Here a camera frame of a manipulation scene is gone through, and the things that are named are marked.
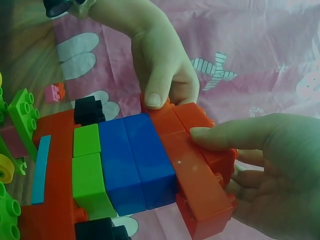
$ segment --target white cartoon print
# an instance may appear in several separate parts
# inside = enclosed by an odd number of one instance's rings
[[[95,100],[101,100],[102,102],[102,111],[105,116],[105,120],[113,120],[120,113],[120,106],[114,101],[109,101],[109,94],[106,91],[95,91],[85,97],[94,96]],[[75,108],[75,101],[71,101],[72,108]]]
[[[80,78],[96,64],[97,58],[91,52],[99,44],[100,38],[94,32],[85,32],[57,44],[64,80]]]
[[[214,88],[222,80],[230,81],[237,76],[234,72],[224,70],[226,59],[227,56],[224,53],[217,52],[215,54],[215,65],[202,58],[191,60],[191,63],[196,70],[212,76],[212,79],[202,89],[203,91]]]
[[[61,62],[64,80],[73,80],[87,74],[96,64],[96,56],[91,52],[99,44],[100,38],[94,32],[85,32],[59,43],[56,48]],[[101,100],[102,111],[105,120],[115,119],[120,106],[109,101],[109,94],[106,91],[95,91],[85,97],[94,96],[95,100]],[[75,101],[71,101],[72,108],[75,108]]]
[[[250,118],[261,117],[265,115],[265,111],[260,107],[253,106],[249,109],[249,114]]]
[[[295,88],[302,100],[320,100],[320,71],[308,73]]]
[[[112,222],[115,227],[117,226],[125,226],[125,229],[129,235],[129,237],[132,237],[138,232],[139,224],[137,220],[131,217],[131,215],[127,216],[119,216],[112,219]]]

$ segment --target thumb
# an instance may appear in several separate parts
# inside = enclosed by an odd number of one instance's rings
[[[174,74],[172,66],[159,65],[153,68],[144,91],[144,104],[147,108],[162,108],[168,99]]]

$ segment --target child's hand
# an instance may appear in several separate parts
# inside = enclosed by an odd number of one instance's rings
[[[167,16],[149,0],[90,0],[89,16],[132,40],[135,73],[145,105],[196,102],[199,80]]]
[[[131,48],[147,107],[161,108],[168,95],[176,105],[197,102],[197,74],[169,20],[136,34]]]
[[[233,217],[277,240],[320,238],[320,120],[271,114],[192,129],[209,150],[239,149],[227,190],[238,198]]]

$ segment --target fingernail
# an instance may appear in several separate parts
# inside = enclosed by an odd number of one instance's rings
[[[193,127],[190,128],[190,134],[193,137],[203,136],[208,133],[209,127]]]
[[[161,97],[158,93],[151,92],[146,97],[146,105],[149,107],[159,107],[161,105]]]

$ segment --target striped pattern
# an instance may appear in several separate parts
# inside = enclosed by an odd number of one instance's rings
[[[215,65],[202,58],[195,58],[191,60],[194,69],[198,70],[201,73],[209,74],[212,76],[212,79],[202,89],[203,91],[208,91],[214,88],[222,80],[230,81],[237,76],[234,72],[224,70],[226,59],[227,56],[225,54],[217,52],[215,54]]]

